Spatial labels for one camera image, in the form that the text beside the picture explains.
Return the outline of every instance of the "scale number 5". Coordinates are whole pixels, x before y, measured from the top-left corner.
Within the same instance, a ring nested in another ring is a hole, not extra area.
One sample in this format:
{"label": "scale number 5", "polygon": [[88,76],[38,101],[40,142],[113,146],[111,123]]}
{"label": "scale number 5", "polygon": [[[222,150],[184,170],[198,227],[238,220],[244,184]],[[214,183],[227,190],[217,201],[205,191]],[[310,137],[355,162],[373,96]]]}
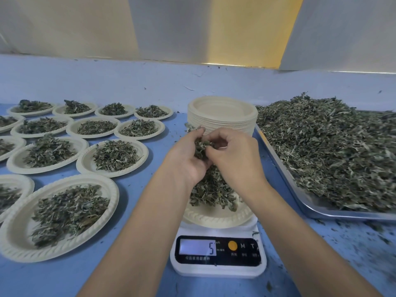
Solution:
{"label": "scale number 5", "polygon": [[209,255],[213,255],[213,252],[214,252],[214,250],[213,250],[213,248],[212,248],[212,244],[213,244],[213,242],[210,242],[210,243],[209,243],[209,249],[211,250],[210,253],[209,253]]}

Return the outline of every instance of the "pile of dried herbs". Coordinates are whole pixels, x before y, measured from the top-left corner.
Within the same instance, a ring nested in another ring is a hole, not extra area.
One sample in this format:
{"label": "pile of dried herbs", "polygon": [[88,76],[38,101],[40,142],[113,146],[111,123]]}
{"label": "pile of dried herbs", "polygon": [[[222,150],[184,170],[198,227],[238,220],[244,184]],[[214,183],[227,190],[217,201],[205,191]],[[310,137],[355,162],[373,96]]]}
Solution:
{"label": "pile of dried herbs", "polygon": [[14,149],[14,146],[15,144],[0,139],[0,156],[10,152],[12,149]]}
{"label": "pile of dried herbs", "polygon": [[305,93],[257,109],[257,124],[299,187],[340,210],[396,210],[396,113]]}
{"label": "pile of dried herbs", "polygon": [[79,185],[40,199],[32,217],[39,222],[31,235],[35,246],[55,246],[66,236],[82,234],[98,221],[110,202],[99,196],[100,188],[100,185]]}
{"label": "pile of dried herbs", "polygon": [[88,105],[82,104],[74,100],[64,100],[64,102],[66,104],[65,114],[81,114],[82,112],[91,110]]}
{"label": "pile of dried herbs", "polygon": [[142,119],[132,120],[131,124],[120,130],[120,134],[128,137],[143,137],[150,135],[158,130],[154,121],[145,121]]}
{"label": "pile of dried herbs", "polygon": [[62,162],[76,154],[70,142],[50,134],[36,140],[23,162],[31,168],[47,167]]}
{"label": "pile of dried herbs", "polygon": [[17,122],[18,120],[15,119],[14,117],[3,117],[2,115],[0,115],[0,127],[4,127],[4,126],[8,126],[11,125],[15,122]]}
{"label": "pile of dried herbs", "polygon": [[39,120],[23,121],[23,124],[18,128],[19,133],[23,134],[37,134],[57,130],[65,127],[67,122],[54,120],[53,118],[40,118]]}
{"label": "pile of dried herbs", "polygon": [[[186,124],[189,131],[194,128]],[[201,139],[195,141],[195,157],[205,159],[205,148],[212,145],[210,142],[202,142]],[[210,206],[220,204],[223,209],[228,207],[230,211],[236,211],[237,203],[234,190],[225,182],[219,169],[212,165],[207,171],[204,178],[192,189],[190,195],[190,204],[199,206],[201,203]]]}
{"label": "pile of dried herbs", "polygon": [[110,121],[88,120],[79,126],[77,133],[83,135],[100,134],[110,131],[116,127],[117,124]]}
{"label": "pile of dried herbs", "polygon": [[6,188],[0,184],[0,215],[8,210],[21,195],[20,189]]}
{"label": "pile of dried herbs", "polygon": [[21,100],[18,107],[14,109],[14,112],[37,112],[51,107],[52,105],[47,102]]}
{"label": "pile of dried herbs", "polygon": [[127,111],[125,110],[125,107],[122,106],[121,103],[112,103],[106,105],[101,110],[101,114],[104,114],[106,116],[119,116],[121,114],[126,114],[126,113]]}
{"label": "pile of dried herbs", "polygon": [[121,171],[137,163],[140,157],[137,149],[123,140],[107,140],[104,145],[96,145],[93,160],[97,170]]}
{"label": "pile of dried herbs", "polygon": [[150,105],[149,107],[139,107],[136,109],[136,112],[139,116],[144,118],[160,118],[168,113],[162,109],[160,109],[156,105]]}

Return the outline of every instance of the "stainless steel tray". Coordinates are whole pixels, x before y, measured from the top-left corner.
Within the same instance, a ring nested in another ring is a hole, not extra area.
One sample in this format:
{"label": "stainless steel tray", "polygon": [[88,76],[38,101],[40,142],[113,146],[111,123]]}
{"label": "stainless steel tray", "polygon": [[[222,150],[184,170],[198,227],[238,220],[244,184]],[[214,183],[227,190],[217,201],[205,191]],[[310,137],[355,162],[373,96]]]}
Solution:
{"label": "stainless steel tray", "polygon": [[260,130],[259,126],[256,124],[256,131],[260,135],[265,148],[272,157],[272,160],[282,178],[285,180],[287,186],[290,189],[294,199],[297,201],[302,212],[309,218],[314,219],[346,219],[346,220],[377,220],[377,221],[396,221],[396,213],[372,213],[372,212],[362,212],[362,211],[341,211],[331,204],[327,203],[325,200],[319,197],[307,194],[302,191],[294,182],[293,176],[286,169],[282,160],[275,153],[275,150],[270,145],[269,141],[266,139],[265,135]]}

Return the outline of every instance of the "forearm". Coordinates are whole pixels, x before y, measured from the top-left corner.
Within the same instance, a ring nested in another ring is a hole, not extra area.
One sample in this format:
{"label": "forearm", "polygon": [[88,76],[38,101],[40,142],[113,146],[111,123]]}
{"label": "forearm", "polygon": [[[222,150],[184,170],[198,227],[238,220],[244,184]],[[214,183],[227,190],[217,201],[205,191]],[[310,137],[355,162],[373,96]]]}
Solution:
{"label": "forearm", "polygon": [[381,296],[335,252],[269,185],[245,201],[306,296]]}
{"label": "forearm", "polygon": [[163,164],[78,296],[154,296],[191,189]]}

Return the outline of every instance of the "orange power button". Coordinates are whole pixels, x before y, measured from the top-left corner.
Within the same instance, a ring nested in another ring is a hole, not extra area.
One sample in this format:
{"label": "orange power button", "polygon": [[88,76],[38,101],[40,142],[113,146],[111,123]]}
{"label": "orange power button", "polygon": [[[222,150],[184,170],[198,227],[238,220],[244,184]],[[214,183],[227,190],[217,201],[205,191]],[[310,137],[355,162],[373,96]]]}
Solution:
{"label": "orange power button", "polygon": [[228,248],[230,248],[232,251],[235,251],[238,249],[238,245],[234,241],[229,241],[228,242]]}

